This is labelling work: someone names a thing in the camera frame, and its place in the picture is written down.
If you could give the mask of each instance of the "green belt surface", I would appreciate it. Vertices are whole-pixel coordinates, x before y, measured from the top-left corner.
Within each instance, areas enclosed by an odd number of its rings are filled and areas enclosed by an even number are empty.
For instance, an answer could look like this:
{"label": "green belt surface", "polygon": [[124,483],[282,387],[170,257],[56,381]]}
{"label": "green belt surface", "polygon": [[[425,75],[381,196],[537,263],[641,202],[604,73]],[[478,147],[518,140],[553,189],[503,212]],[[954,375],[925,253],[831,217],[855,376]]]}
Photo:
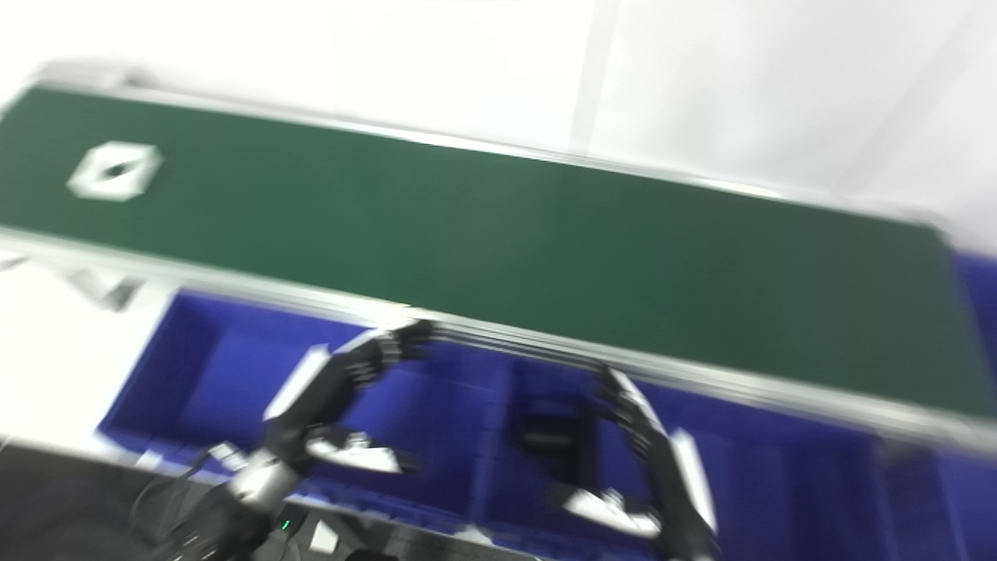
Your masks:
{"label": "green belt surface", "polygon": [[[108,141],[125,203],[66,181]],[[538,160],[35,88],[0,121],[0,226],[993,417],[921,226]]]}

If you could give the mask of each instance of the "blue plastic crate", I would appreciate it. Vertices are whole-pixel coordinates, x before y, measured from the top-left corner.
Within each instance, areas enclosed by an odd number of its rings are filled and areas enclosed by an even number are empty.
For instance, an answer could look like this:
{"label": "blue plastic crate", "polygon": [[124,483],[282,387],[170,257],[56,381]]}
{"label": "blue plastic crate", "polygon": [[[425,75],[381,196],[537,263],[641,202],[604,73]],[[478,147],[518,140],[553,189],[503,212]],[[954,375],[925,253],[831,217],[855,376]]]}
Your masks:
{"label": "blue plastic crate", "polygon": [[[263,410],[307,349],[335,348],[362,330],[181,293],[101,429],[129,449],[179,462],[220,440],[251,448]],[[902,485],[880,468],[872,436],[639,385],[667,427],[697,438],[726,559],[905,559],[897,540],[906,527],[888,492]],[[419,454],[424,469],[389,475],[323,466],[303,488],[435,531],[475,523],[499,545],[549,558],[653,559],[642,540],[552,509],[540,460],[515,444],[524,415],[572,415],[591,394],[586,372],[435,342],[429,359],[400,364],[363,390],[342,421]],[[646,497],[620,430],[600,422],[598,438],[602,485]]]}

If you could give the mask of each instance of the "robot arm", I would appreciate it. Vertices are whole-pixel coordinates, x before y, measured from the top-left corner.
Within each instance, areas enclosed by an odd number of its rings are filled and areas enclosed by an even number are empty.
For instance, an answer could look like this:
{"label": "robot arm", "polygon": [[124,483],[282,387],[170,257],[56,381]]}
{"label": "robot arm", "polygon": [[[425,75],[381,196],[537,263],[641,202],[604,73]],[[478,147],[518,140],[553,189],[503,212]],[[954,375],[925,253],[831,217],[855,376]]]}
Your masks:
{"label": "robot arm", "polygon": [[214,487],[157,548],[155,561],[244,559],[267,538],[284,499],[319,461],[404,473],[418,469],[411,454],[373,446],[363,433],[329,427],[359,391],[400,360],[420,358],[432,325],[371,330],[339,348],[280,415],[248,464]]}

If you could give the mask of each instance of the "white object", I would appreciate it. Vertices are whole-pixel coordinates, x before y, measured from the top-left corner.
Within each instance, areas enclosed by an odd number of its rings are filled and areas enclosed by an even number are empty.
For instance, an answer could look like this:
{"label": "white object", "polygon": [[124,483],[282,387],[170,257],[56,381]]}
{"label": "white object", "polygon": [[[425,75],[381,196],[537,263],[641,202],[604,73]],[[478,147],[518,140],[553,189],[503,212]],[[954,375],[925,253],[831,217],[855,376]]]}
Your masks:
{"label": "white object", "polygon": [[127,201],[146,191],[162,162],[155,146],[111,141],[87,151],[66,187],[84,199]]}
{"label": "white object", "polygon": [[263,420],[278,417],[291,406],[291,403],[301,395],[301,392],[308,387],[311,380],[315,379],[319,371],[329,361],[332,354],[325,344],[316,344],[305,351],[301,360],[298,360],[291,374],[284,380],[283,385],[277,390],[277,394],[270,400],[270,404],[263,411]]}
{"label": "white object", "polygon": [[623,497],[613,489],[607,490],[602,497],[578,489],[564,501],[564,509],[631,536],[652,539],[661,533],[661,523],[650,514],[623,510]]}
{"label": "white object", "polygon": [[312,542],[308,549],[316,553],[332,555],[336,551],[337,545],[339,545],[339,534],[333,532],[332,528],[319,520],[318,524],[315,525],[315,533],[312,534]]}
{"label": "white object", "polygon": [[371,448],[370,439],[363,432],[350,434],[346,446],[340,448],[322,438],[313,438],[305,444],[305,449],[315,458],[323,461],[384,473],[402,473],[395,451],[391,448]]}
{"label": "white object", "polygon": [[696,439],[685,430],[676,428],[669,435],[669,441],[672,444],[672,451],[675,453],[675,461],[679,464],[682,480],[686,484],[686,489],[689,490],[692,505],[703,517],[703,520],[710,525],[713,533],[717,533],[717,515],[713,510],[713,493],[710,492],[710,483],[706,479],[706,470],[703,469],[703,460],[699,455]]}
{"label": "white object", "polygon": [[155,471],[163,463],[163,455],[152,450],[146,450],[135,460],[135,466],[149,471]]}

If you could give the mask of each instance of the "silver metal joint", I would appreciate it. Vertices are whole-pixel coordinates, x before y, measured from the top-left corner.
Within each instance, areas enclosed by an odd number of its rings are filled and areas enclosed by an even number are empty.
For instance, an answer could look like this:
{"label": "silver metal joint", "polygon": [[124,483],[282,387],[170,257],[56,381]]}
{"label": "silver metal joint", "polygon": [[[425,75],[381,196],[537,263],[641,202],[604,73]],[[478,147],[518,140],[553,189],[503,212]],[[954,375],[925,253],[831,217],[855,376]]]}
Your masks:
{"label": "silver metal joint", "polygon": [[242,504],[267,514],[280,509],[301,476],[269,450],[259,449],[249,456],[248,465],[228,482],[228,490]]}

